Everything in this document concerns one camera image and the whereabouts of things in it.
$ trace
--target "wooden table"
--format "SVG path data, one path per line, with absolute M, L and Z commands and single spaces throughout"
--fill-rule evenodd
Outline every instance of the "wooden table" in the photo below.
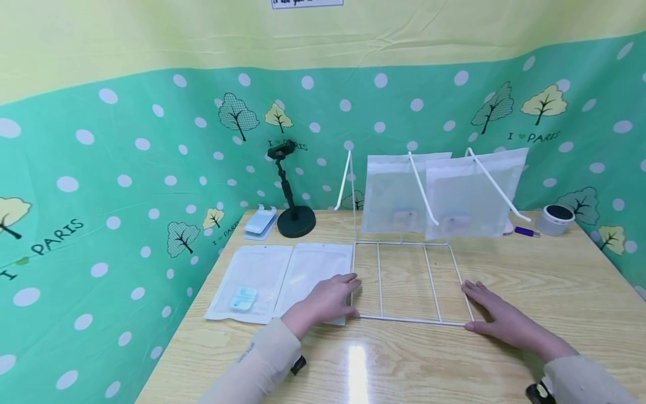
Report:
M 137 403 L 194 403 L 258 330 L 202 318 L 233 253 L 261 243 L 242 238 L 250 215 L 244 215 Z M 351 212 L 317 211 L 317 220 L 301 239 L 286 239 L 274 229 L 262 243 L 353 242 Z M 646 401 L 646 304 L 579 226 L 561 237 L 513 234 L 455 239 L 452 246 L 463 278 L 483 281 Z M 435 318 L 422 247 L 381 246 L 380 252 L 385 314 Z M 427 252 L 443 316 L 468 320 L 448 248 Z M 377 314 L 374 245 L 357 248 L 355 267 L 364 281 L 355 305 Z M 288 376 L 268 403 L 526 404 L 532 374 L 542 376 L 542 364 L 531 355 L 451 326 L 350 320 L 345 327 L 316 327 L 302 351 L 307 367 Z

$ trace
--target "white metal frame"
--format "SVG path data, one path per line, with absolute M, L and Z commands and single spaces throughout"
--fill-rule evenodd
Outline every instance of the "white metal frame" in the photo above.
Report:
M 485 167 L 482 165 L 480 160 L 478 159 L 477 155 L 474 153 L 473 149 L 471 147 L 467 148 L 466 153 L 464 155 L 465 157 L 472 156 L 474 159 L 474 163 L 477 164 L 480 169 L 483 170 L 485 173 L 486 177 L 491 181 L 492 185 L 496 188 L 496 190 L 500 193 L 502 196 L 503 200 L 509 205 L 509 208 L 514 212 L 516 216 L 519 218 L 522 218 L 523 220 L 526 220 L 528 222 L 531 221 L 530 218 L 522 215 L 512 201 L 507 198 L 503 190 L 498 186 L 498 184 L 495 182 L 493 177 L 489 174 L 489 172 L 485 169 Z M 433 212 L 431 211 L 431 207 L 428 203 L 428 199 L 426 198 L 426 192 L 424 191 L 424 186 L 422 185 L 422 182 L 419 178 L 419 173 L 417 172 L 417 168 L 415 167 L 415 162 L 413 160 L 413 154 L 411 152 L 408 152 L 408 160 L 410 161 L 412 167 L 413 167 L 413 173 L 415 175 L 415 179 L 417 180 L 417 185 L 419 186 L 419 190 L 422 194 L 422 198 L 424 200 L 424 205 L 426 206 L 426 211 L 428 212 L 428 215 L 431 219 L 431 222 L 435 226 L 439 226 L 438 221 L 435 219 L 433 216 Z M 386 321 L 401 321 L 405 323 L 421 323 L 421 324 L 437 324 L 437 325 L 445 325 L 445 326 L 464 326 L 464 323 L 456 323 L 452 321 L 445 321 L 442 319 L 442 312 L 440 311 L 440 306 L 439 302 L 437 301 L 437 294 L 435 292 L 435 283 L 433 282 L 433 271 L 431 269 L 430 261 L 428 259 L 428 252 L 426 250 L 427 246 L 444 246 L 448 247 L 450 253 L 451 253 L 451 259 L 453 260 L 453 266 L 455 268 L 455 274 L 457 275 L 457 279 L 460 282 L 458 287 L 462 285 L 462 277 L 460 275 L 460 269 L 457 266 L 457 261 L 455 260 L 455 254 L 453 254 L 453 248 L 451 247 L 451 244 L 449 242 L 445 243 L 432 243 L 432 242 L 406 242 L 404 241 L 404 235 L 401 234 L 399 237 L 399 241 L 374 241 L 374 240 L 361 240 L 359 239 L 359 232 L 357 231 L 357 204 L 355 200 L 355 180 L 356 176 L 354 173 L 354 168 L 352 165 L 352 150 L 348 150 L 348 159 L 346 160 L 346 166 L 343 171 L 343 179 L 341 180 L 341 189 L 339 191 L 339 198 L 337 200 L 337 205 L 335 206 L 334 210 L 339 210 L 339 207 L 341 206 L 341 200 L 343 199 L 343 191 L 345 190 L 346 186 L 346 180 L 348 179 L 348 169 L 350 173 L 350 184 L 352 188 L 352 221 L 353 221 L 353 226 L 355 230 L 355 241 L 352 249 L 352 268 L 351 271 L 355 271 L 355 261 L 356 261 L 356 256 L 357 256 L 357 246 L 359 244 L 372 244 L 377 246 L 377 275 L 379 277 L 379 315 L 366 315 L 366 314 L 361 314 L 360 317 L 363 319 L 375 319 L 375 320 L 386 320 Z M 383 302 L 383 292 L 382 292 L 382 285 L 381 285 L 381 257 L 379 254 L 379 246 L 380 245 L 398 245 L 398 246 L 421 246 L 422 249 L 424 250 L 424 258 L 426 259 L 426 269 L 428 270 L 428 278 L 431 282 L 431 289 L 433 290 L 433 299 L 435 301 L 435 309 L 437 311 L 437 320 L 428 320 L 428 319 L 418 319 L 414 317 L 393 317 L 393 316 L 388 316 L 384 315 L 384 302 Z M 469 311 L 469 318 L 471 321 L 474 320 L 474 313 L 473 310 L 471 309 L 471 304 L 469 303 L 469 300 L 465 294 L 464 296 L 464 303 L 466 304 L 466 307 Z M 353 304 L 353 295 L 350 295 L 350 305 Z

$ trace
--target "white packaging pouch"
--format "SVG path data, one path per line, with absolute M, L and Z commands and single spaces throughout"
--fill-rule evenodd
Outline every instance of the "white packaging pouch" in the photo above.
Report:
M 291 246 L 238 248 L 204 318 L 270 322 L 291 252 Z
M 297 244 L 291 254 L 275 316 L 282 316 L 295 303 L 305 299 L 319 281 L 350 273 L 352 248 L 341 244 Z M 343 326 L 346 318 L 329 324 Z
M 478 160 L 509 200 L 525 167 L 528 148 L 483 154 Z M 439 226 L 429 220 L 426 239 L 500 237 L 509 205 L 472 156 L 426 162 L 426 198 Z
M 451 153 L 414 154 L 422 186 L 426 163 L 450 158 Z M 424 233 L 428 227 L 426 205 L 407 154 L 368 156 L 364 199 L 361 233 Z

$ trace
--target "green wallpaper with white dots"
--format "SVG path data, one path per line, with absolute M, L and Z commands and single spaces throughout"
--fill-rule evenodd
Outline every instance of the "green wallpaper with white dots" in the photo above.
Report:
M 570 205 L 643 292 L 645 91 L 642 33 L 493 63 L 159 70 L 4 105 L 0 401 L 132 403 L 242 213 L 283 206 L 266 152 L 287 138 L 315 209 L 347 149 L 363 192 L 368 154 L 529 147 L 517 206 Z

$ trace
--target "beige sleeve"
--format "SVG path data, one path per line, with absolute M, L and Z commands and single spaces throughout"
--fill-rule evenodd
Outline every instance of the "beige sleeve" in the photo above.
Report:
M 636 404 L 603 366 L 583 355 L 545 365 L 543 384 L 559 404 Z
M 299 358 L 300 341 L 280 319 L 273 319 L 198 404 L 258 404 L 283 381 Z

